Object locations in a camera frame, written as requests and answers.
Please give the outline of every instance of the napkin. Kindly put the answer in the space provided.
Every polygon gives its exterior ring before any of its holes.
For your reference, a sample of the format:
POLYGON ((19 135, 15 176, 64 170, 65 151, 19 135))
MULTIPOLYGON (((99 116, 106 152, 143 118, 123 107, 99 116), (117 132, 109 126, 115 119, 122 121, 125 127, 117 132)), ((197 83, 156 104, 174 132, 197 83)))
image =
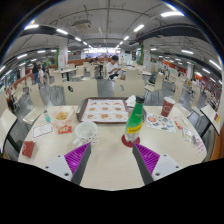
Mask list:
POLYGON ((135 100, 136 100, 136 97, 134 95, 130 96, 127 100, 126 100, 126 103, 127 103, 127 106, 128 107, 134 107, 135 106, 135 100))

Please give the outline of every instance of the food tray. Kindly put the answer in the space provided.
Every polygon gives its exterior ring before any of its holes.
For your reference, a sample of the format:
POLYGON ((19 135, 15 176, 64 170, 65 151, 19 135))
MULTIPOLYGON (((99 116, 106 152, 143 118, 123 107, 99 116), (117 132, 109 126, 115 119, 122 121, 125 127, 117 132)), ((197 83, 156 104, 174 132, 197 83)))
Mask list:
MULTIPOLYGON (((82 122, 82 117, 83 117, 83 114, 85 112, 85 109, 86 109, 86 106, 87 106, 87 103, 88 103, 88 100, 91 99, 91 100, 122 100, 123 103, 124 103, 124 107, 125 107, 125 110, 126 112, 129 112, 130 110, 133 109, 133 107, 128 107, 127 106, 127 103, 125 102, 128 98, 127 97, 90 97, 90 98, 86 98, 85 100, 83 100, 81 102, 81 104, 79 105, 77 111, 76 111, 76 116, 77 116, 77 119, 79 122, 82 122)), ((143 108, 143 122, 145 121, 147 117, 147 113, 145 111, 145 109, 143 108)), ((94 123, 100 123, 100 124, 126 124, 126 122, 108 122, 108 121, 93 121, 94 123)))

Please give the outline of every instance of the cup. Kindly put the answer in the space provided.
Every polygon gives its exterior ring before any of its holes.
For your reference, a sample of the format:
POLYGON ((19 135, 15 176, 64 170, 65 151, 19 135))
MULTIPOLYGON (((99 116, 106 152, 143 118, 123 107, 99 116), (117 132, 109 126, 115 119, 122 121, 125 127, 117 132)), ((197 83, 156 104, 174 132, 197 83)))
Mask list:
POLYGON ((73 144, 87 144, 91 143, 91 147, 94 147, 98 142, 98 128, 97 125, 91 121, 85 121, 78 124, 75 128, 75 134, 77 138, 73 144))
POLYGON ((175 100, 169 97, 164 97, 164 103, 163 103, 163 109, 162 109, 161 115, 164 117, 168 117, 174 104, 175 104, 175 100))

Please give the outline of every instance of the plastic bottle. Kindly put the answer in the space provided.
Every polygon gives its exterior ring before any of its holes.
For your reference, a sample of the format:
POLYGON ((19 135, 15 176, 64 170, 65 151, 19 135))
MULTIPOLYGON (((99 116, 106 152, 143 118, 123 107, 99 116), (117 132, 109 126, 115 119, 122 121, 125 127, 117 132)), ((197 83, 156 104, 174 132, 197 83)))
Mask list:
POLYGON ((125 129, 125 140, 127 142, 134 142, 139 136, 139 132, 142 128, 144 101, 144 96, 136 96, 136 104, 127 121, 125 129))
POLYGON ((51 119, 50 119, 50 116, 49 116, 47 110, 44 111, 44 116, 45 116, 45 120, 47 121, 47 123, 50 123, 51 119))

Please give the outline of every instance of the paper cup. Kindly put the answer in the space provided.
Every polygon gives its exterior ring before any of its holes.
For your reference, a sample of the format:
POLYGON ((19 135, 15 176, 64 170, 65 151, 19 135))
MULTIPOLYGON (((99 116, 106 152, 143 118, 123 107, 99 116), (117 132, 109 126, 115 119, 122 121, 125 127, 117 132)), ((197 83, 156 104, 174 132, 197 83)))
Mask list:
POLYGON ((161 115, 164 117, 168 117, 174 104, 175 104, 175 100, 169 97, 164 97, 164 103, 163 103, 163 109, 162 109, 161 115))

